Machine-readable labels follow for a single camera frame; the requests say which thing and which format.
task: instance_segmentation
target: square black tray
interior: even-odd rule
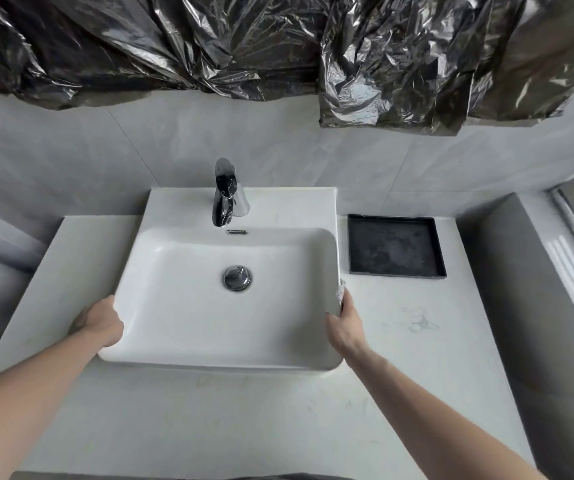
[[[447,276],[436,222],[431,217],[350,214],[349,272],[376,276]]]

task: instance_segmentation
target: faucet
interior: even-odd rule
[[[226,226],[232,216],[249,213],[249,202],[243,186],[236,180],[236,169],[227,158],[216,162],[216,195],[213,198],[211,221],[216,227]]]

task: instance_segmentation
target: hand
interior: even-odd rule
[[[363,331],[363,322],[354,307],[354,299],[349,290],[345,290],[343,311],[340,316],[326,313],[325,325],[329,342],[344,358],[356,358],[369,350]]]
[[[114,309],[114,295],[86,307],[71,324],[69,333],[87,330],[101,337],[103,347],[114,345],[123,337],[124,323]]]

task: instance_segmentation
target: shiny plastic wrap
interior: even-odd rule
[[[0,92],[63,109],[152,89],[318,92],[327,127],[534,121],[574,92],[574,0],[0,0]]]

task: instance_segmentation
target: sink basin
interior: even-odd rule
[[[213,189],[154,189],[116,291],[123,339],[104,360],[327,371],[338,313],[335,189],[245,189],[251,211],[211,223]],[[251,283],[228,289],[226,270]]]

